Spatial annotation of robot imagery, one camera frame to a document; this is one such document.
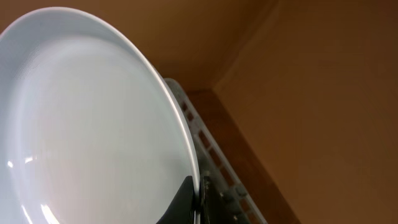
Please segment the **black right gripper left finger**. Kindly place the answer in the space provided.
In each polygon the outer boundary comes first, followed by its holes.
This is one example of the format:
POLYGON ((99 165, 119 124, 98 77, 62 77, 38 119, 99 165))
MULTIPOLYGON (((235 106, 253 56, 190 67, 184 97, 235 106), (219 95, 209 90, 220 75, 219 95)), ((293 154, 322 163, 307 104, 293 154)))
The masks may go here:
POLYGON ((192 176, 186 176, 157 224, 193 224, 195 192, 192 176))

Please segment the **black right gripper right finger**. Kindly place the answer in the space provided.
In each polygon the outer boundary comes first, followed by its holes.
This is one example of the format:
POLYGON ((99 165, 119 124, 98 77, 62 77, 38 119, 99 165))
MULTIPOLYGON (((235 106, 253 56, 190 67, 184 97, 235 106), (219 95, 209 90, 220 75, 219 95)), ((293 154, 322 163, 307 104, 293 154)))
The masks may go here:
POLYGON ((229 192, 219 192, 209 176, 201 178, 201 224, 238 224, 242 215, 237 200, 229 192))

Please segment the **light blue plate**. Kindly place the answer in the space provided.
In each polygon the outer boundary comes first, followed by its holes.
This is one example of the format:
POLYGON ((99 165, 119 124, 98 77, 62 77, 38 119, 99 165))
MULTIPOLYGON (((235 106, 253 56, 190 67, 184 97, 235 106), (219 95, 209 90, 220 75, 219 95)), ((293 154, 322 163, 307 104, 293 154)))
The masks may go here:
POLYGON ((157 223, 200 175, 165 80, 120 31, 47 7, 1 33, 1 222, 157 223))

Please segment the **grey dishwasher rack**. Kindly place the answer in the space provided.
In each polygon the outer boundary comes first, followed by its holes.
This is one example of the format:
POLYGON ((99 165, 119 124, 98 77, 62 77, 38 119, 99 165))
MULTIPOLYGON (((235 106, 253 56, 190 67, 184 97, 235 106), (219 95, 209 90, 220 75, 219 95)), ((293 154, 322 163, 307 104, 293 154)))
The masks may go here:
MULTIPOLYGON (((229 192, 237 200, 243 212, 241 223, 267 224, 266 219, 221 151, 218 143, 211 135, 183 88, 174 79, 167 78, 165 82, 177 99, 187 120, 197 153, 200 186, 201 178, 209 176, 219 192, 229 192)), ((195 211, 195 222, 200 223, 200 201, 195 211)))

